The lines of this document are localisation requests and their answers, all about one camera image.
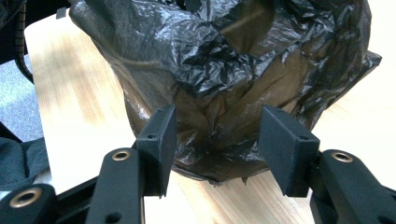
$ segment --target crumpled plastic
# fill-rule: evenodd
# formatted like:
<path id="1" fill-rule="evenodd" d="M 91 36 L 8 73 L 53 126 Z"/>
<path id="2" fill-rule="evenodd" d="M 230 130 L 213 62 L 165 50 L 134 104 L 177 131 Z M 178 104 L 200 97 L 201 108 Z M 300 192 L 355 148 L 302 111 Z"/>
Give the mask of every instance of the crumpled plastic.
<path id="1" fill-rule="evenodd" d="M 268 169 L 262 105 L 312 129 L 381 60 L 366 0 L 75 0 L 70 16 L 118 77 L 134 132 L 176 104 L 173 169 L 212 183 Z"/>

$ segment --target black plastic bag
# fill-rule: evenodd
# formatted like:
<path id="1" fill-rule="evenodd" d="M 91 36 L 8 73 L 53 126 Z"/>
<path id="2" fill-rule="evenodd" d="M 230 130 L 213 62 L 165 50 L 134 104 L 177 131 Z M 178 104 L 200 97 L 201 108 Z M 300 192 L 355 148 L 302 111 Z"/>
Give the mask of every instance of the black plastic bag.
<path id="1" fill-rule="evenodd" d="M 266 170 L 256 145 L 262 105 L 312 129 L 380 62 L 367 50 L 366 0 L 180 8 L 191 1 L 77 0 L 70 15 L 119 78 L 135 133 L 155 109 L 176 104 L 174 170 L 192 178 L 219 183 Z"/>

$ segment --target black cable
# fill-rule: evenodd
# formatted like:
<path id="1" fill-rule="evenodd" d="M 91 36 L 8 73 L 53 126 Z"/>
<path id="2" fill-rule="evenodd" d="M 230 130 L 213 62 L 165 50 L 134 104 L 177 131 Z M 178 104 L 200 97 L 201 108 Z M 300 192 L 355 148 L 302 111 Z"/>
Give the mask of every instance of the black cable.
<path id="1" fill-rule="evenodd" d="M 15 63 L 21 73 L 33 84 L 33 74 L 29 71 L 24 60 L 24 28 L 25 28 L 26 4 L 21 6 L 15 18 Z"/>

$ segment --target table surface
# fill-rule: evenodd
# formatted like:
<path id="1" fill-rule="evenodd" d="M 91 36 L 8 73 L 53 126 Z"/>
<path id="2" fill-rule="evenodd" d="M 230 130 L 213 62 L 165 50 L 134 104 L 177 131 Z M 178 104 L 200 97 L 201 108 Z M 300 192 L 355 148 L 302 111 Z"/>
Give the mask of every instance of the table surface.
<path id="1" fill-rule="evenodd" d="M 387 21 L 394 3 L 370 4 L 369 49 L 383 61 L 323 113 L 313 133 L 321 149 L 358 156 L 383 185 L 396 189 L 396 78 L 390 72 L 396 49 Z M 107 152 L 130 147 L 134 135 L 119 82 L 68 17 L 34 23 L 25 35 L 52 183 L 61 193 L 98 175 Z M 216 188 L 172 173 L 167 195 L 145 199 L 147 223 L 313 223 L 308 199 L 283 197 L 271 172 L 251 177 L 246 186 L 235 179 Z"/>

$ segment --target brass screw hole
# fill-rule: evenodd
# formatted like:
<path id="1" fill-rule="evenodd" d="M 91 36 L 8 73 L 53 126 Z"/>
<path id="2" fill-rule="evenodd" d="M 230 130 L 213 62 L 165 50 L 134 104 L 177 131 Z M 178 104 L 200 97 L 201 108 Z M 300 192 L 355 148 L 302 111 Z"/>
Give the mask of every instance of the brass screw hole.
<path id="1" fill-rule="evenodd" d="M 41 193 L 42 191 L 39 188 L 26 189 L 13 197 L 9 202 L 9 206 L 13 208 L 21 208 L 27 206 L 37 201 L 37 199 L 40 198 Z"/>
<path id="2" fill-rule="evenodd" d="M 113 158 L 114 161 L 125 161 L 130 157 L 131 157 L 131 153 L 127 150 L 123 150 L 114 153 L 111 158 Z"/>
<path id="3" fill-rule="evenodd" d="M 334 152 L 332 153 L 332 157 L 342 162 L 353 162 L 352 157 L 343 152 Z"/>

